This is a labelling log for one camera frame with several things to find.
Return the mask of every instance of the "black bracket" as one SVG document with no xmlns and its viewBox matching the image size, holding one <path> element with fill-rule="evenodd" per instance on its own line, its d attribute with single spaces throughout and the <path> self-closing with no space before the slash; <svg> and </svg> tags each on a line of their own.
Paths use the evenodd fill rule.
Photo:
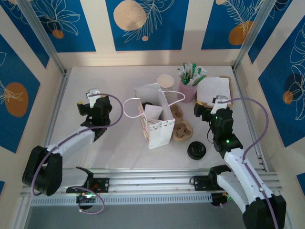
<svg viewBox="0 0 305 229">
<path fill-rule="evenodd" d="M 94 178 L 93 173 L 85 168 L 76 167 L 88 174 L 87 180 L 83 187 L 92 190 L 95 193 L 108 193 L 109 189 L 109 178 Z M 67 188 L 66 193 L 84 193 L 85 191 L 82 189 L 78 189 L 75 187 Z"/>
<path fill-rule="evenodd" d="M 209 176 L 194 176 L 192 185 L 195 187 L 195 191 L 221 191 L 220 187 L 214 187 Z"/>
<path fill-rule="evenodd" d="M 190 184 L 194 185 L 195 191 L 221 191 L 223 189 L 217 184 L 217 175 L 226 171 L 231 172 L 227 165 L 212 167 L 208 176 L 194 176 L 194 181 L 191 183 L 191 179 Z"/>
<path fill-rule="evenodd" d="M 84 184 L 85 188 L 92 190 L 95 193 L 108 193 L 109 189 L 109 178 L 93 178 L 92 184 L 87 186 L 87 183 Z M 85 192 L 82 189 L 77 189 L 75 187 L 67 188 L 66 193 L 83 193 Z"/>
</svg>

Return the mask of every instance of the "white table surface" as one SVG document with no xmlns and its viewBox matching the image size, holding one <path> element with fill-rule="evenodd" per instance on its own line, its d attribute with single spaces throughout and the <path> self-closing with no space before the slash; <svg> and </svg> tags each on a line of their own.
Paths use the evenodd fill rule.
<svg viewBox="0 0 305 229">
<path fill-rule="evenodd" d="M 239 97 L 234 75 L 230 66 L 205 67 L 208 76 L 230 76 L 233 85 L 233 98 Z M 75 131 L 85 120 L 79 115 L 76 103 L 89 101 L 85 93 L 89 89 L 99 88 L 101 93 L 117 96 L 123 103 L 134 97 L 134 87 L 155 83 L 158 76 L 169 74 L 174 77 L 173 89 L 178 89 L 179 78 L 176 66 L 162 67 L 73 67 L 67 88 L 56 120 L 51 143 L 56 143 Z M 176 99 L 173 94 L 170 102 Z M 137 115 L 137 103 L 133 100 L 126 105 L 126 112 Z M 113 109 L 110 119 L 114 122 L 120 114 L 120 107 L 111 99 Z M 198 169 L 225 164 L 213 145 L 207 141 L 209 125 L 193 115 L 195 101 L 190 104 L 178 103 L 184 112 L 184 119 L 193 127 L 193 136 L 185 142 L 171 140 L 166 146 L 148 149 L 143 136 L 139 118 L 130 119 L 123 115 L 121 121 L 108 128 L 100 139 L 81 149 L 64 165 L 65 168 L 81 166 L 84 168 L 125 168 L 125 169 Z M 242 103 L 233 104 L 233 132 L 244 148 L 252 143 Z M 206 146 L 206 155 L 201 160 L 192 160 L 187 155 L 187 147 L 193 141 L 200 141 Z M 254 149 L 247 157 L 254 166 L 259 162 Z"/>
</svg>

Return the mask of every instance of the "paper bag handle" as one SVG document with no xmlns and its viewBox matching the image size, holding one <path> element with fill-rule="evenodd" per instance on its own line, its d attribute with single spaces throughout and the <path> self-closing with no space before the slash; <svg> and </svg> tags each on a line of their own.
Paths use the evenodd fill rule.
<svg viewBox="0 0 305 229">
<path fill-rule="evenodd" d="M 175 102 L 169 104 L 169 105 L 168 105 L 169 107 L 170 107 L 171 105 L 173 105 L 173 104 L 175 104 L 175 103 L 177 103 L 177 102 L 180 102 L 180 101 L 182 101 L 182 100 L 185 99 L 185 94 L 183 94 L 183 93 L 181 93 L 181 92 L 176 92 L 176 91 L 166 91 L 166 92 L 175 92 L 175 93 L 178 93 L 178 94 L 183 95 L 183 99 L 179 99 L 179 100 L 177 100 L 177 101 L 175 101 Z"/>
<path fill-rule="evenodd" d="M 137 117 L 140 117 L 141 115 L 144 114 L 144 112 L 141 113 L 141 114 L 139 114 L 138 116 L 134 116 L 134 117 L 129 116 L 129 115 L 126 114 L 126 112 L 125 112 L 125 103 L 128 102 L 129 100 L 132 100 L 132 99 L 138 99 L 138 100 L 140 100 L 140 98 L 130 98 L 130 99 L 127 99 L 127 100 L 123 103 L 123 112 L 124 112 L 124 114 L 125 114 L 127 117 L 129 117 L 129 118 L 137 118 Z"/>
</svg>

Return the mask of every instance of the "leaf drawing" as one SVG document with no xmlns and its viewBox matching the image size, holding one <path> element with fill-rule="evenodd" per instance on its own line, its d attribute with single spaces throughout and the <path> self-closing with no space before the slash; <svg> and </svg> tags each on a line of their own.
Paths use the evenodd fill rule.
<svg viewBox="0 0 305 229">
<path fill-rule="evenodd" d="M 269 16 L 273 19 L 275 16 L 275 12 L 285 10 L 289 2 L 290 0 L 282 0 L 282 1 L 277 0 L 272 10 L 270 11 Z"/>
<path fill-rule="evenodd" d="M 6 8 L 9 9 L 9 11 L 12 13 L 12 15 L 17 18 L 18 20 L 22 21 L 24 24 L 29 24 L 28 21 L 23 16 L 23 13 L 21 12 L 20 8 L 17 4 L 12 3 L 9 0 L 1 0 L 3 4 L 6 6 Z"/>
<path fill-rule="evenodd" d="M 224 5 L 227 7 L 229 16 L 234 19 L 237 25 L 241 25 L 243 29 L 243 37 L 245 37 L 247 35 L 247 31 L 249 31 L 249 23 L 245 22 L 249 21 L 249 19 L 251 18 L 251 14 L 249 13 L 249 10 L 245 7 L 244 1 L 227 0 Z"/>
<path fill-rule="evenodd" d="M 28 24 L 18 5 L 9 0 L 1 1 L 15 18 Z M 48 34 L 52 34 L 58 39 L 63 38 L 63 31 L 73 33 L 76 36 L 79 34 L 77 27 L 73 23 L 77 22 L 81 15 L 67 10 L 66 0 L 31 0 L 29 3 Z"/>
<path fill-rule="evenodd" d="M 273 9 L 271 10 L 269 16 L 273 19 L 275 11 L 284 10 L 290 0 L 278 0 Z M 261 9 L 264 0 L 252 0 L 249 7 L 244 5 L 244 0 L 219 0 L 217 4 L 222 4 L 227 8 L 227 12 L 231 18 L 234 19 L 237 25 L 240 25 L 243 29 L 243 38 L 246 37 L 249 26 L 252 24 L 249 21 L 253 21 L 259 10 Z"/>
<path fill-rule="evenodd" d="M 294 82 L 290 85 L 290 99 L 295 102 L 295 110 L 297 121 L 305 117 L 305 24 L 295 38 L 294 46 L 290 53 L 291 70 L 294 75 Z"/>
<path fill-rule="evenodd" d="M 126 37 L 124 43 L 132 39 L 139 40 L 142 37 L 149 38 L 153 34 L 154 30 L 158 29 L 158 24 L 162 25 L 161 13 L 168 10 L 175 0 L 170 0 L 170 4 L 167 6 L 165 2 L 169 0 L 138 0 L 139 5 L 144 9 L 146 14 L 146 22 L 139 29 L 133 31 L 126 31 L 123 37 Z"/>
<path fill-rule="evenodd" d="M 4 64 L 5 58 L 7 53 L 0 52 L 0 67 Z M 10 99 L 16 99 L 19 101 L 22 101 L 22 92 L 21 93 L 14 93 L 8 89 L 2 84 L 0 80 L 0 104 L 3 104 L 5 100 L 10 101 Z"/>
</svg>

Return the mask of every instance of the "white napkin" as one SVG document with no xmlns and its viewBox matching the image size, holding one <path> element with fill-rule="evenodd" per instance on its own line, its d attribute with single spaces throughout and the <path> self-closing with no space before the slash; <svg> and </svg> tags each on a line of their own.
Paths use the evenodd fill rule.
<svg viewBox="0 0 305 229">
<path fill-rule="evenodd" d="M 160 117 L 163 108 L 161 106 L 154 106 L 147 104 L 145 106 L 145 115 L 147 119 L 157 120 Z"/>
<path fill-rule="evenodd" d="M 197 87 L 198 101 L 213 107 L 213 98 L 217 95 L 226 96 L 228 100 L 231 99 L 229 79 L 208 76 L 200 81 Z"/>
</svg>

